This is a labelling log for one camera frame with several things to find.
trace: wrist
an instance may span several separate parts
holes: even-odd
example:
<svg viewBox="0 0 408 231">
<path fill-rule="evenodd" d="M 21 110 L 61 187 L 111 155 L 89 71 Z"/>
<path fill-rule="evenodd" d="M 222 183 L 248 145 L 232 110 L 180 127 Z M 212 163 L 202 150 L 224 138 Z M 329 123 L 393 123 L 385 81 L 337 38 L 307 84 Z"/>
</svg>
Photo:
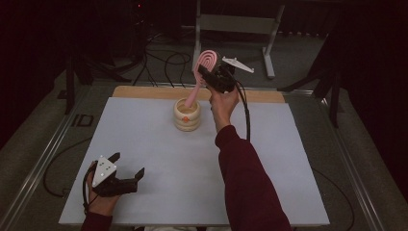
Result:
<svg viewBox="0 0 408 231">
<path fill-rule="evenodd" d="M 98 215 L 102 215 L 102 216 L 106 216 L 106 217 L 110 217 L 114 212 L 114 207 L 115 206 L 100 206 L 100 205 L 95 204 L 95 205 L 89 206 L 89 212 L 98 214 Z"/>
<path fill-rule="evenodd" d="M 218 133 L 219 131 L 221 131 L 222 128 L 224 128 L 224 127 L 226 127 L 226 126 L 228 126 L 228 125 L 231 125 L 231 122 L 230 122 L 229 120 L 216 122 L 216 130 L 217 130 L 217 133 Z"/>
</svg>

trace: metal frame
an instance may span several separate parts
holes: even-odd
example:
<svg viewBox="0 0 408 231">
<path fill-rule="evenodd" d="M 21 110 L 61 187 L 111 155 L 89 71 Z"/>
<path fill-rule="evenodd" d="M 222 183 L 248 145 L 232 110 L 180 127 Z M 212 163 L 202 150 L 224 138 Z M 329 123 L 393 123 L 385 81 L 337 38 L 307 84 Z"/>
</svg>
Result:
<svg viewBox="0 0 408 231">
<path fill-rule="evenodd" d="M 194 69 L 194 65 L 196 64 L 201 53 L 201 30 L 266 34 L 269 35 L 269 42 L 267 47 L 262 48 L 262 54 L 264 57 L 268 78 L 273 79 L 275 77 L 275 72 L 273 70 L 272 60 L 270 59 L 270 50 L 275 41 L 284 9 L 285 6 L 281 5 L 277 15 L 274 18 L 201 14 L 201 0 L 197 0 L 195 18 L 195 47 L 194 54 L 192 56 L 191 70 Z"/>
</svg>

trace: hand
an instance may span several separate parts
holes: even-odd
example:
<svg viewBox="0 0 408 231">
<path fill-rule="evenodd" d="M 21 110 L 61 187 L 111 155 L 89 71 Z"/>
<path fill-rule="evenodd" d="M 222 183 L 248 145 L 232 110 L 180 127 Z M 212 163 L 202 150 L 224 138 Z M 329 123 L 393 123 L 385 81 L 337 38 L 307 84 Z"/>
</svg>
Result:
<svg viewBox="0 0 408 231">
<path fill-rule="evenodd" d="M 227 125 L 231 125 L 231 114 L 237 106 L 239 100 L 238 90 L 234 88 L 233 91 L 227 93 L 220 93 L 207 86 L 211 92 L 210 104 L 213 112 L 214 122 L 216 123 L 217 133 Z"/>
<path fill-rule="evenodd" d="M 90 203 L 88 211 L 95 213 L 95 214 L 109 217 L 114 212 L 115 205 L 117 201 L 119 200 L 120 195 L 115 195 L 111 197 L 98 196 L 96 192 L 92 190 L 92 179 L 93 179 L 94 173 L 95 173 L 94 171 L 91 172 L 87 178 L 88 203 Z"/>
</svg>

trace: pink toy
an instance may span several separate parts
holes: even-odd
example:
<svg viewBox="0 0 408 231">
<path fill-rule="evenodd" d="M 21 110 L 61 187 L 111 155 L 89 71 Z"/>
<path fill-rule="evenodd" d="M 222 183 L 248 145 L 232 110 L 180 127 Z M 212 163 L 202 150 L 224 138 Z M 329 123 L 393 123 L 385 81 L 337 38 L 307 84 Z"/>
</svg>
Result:
<svg viewBox="0 0 408 231">
<path fill-rule="evenodd" d="M 191 107 L 192 102 L 195 101 L 195 98 L 198 95 L 198 91 L 200 90 L 201 85 L 205 84 L 205 80 L 202 78 L 202 75 L 198 72 L 198 67 L 202 64 L 210 72 L 213 71 L 214 67 L 217 64 L 217 57 L 218 57 L 217 52 L 212 50 L 203 51 L 198 57 L 197 63 L 195 64 L 193 70 L 196 84 L 184 104 L 187 108 Z"/>
</svg>

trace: table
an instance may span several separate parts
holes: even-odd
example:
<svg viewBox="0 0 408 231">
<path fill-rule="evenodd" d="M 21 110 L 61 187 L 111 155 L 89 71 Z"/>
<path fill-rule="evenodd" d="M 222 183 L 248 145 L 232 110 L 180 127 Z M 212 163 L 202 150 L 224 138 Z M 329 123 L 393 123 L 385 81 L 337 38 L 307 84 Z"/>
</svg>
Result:
<svg viewBox="0 0 408 231">
<path fill-rule="evenodd" d="M 114 223 L 228 225 L 209 91 L 202 89 L 198 94 L 202 115 L 196 131 L 181 132 L 172 124 L 172 104 L 190 91 L 150 87 L 118 87 L 115 90 L 89 145 L 60 223 L 82 223 L 81 183 L 89 163 L 103 153 L 110 156 L 119 151 L 121 158 L 116 162 L 119 179 L 132 177 L 142 167 L 145 167 L 145 175 L 137 193 L 123 195 L 119 200 Z M 247 90 L 246 95 L 252 118 L 252 143 L 291 225 L 328 224 L 315 178 L 282 94 Z M 243 137 L 241 104 L 231 119 Z"/>
</svg>

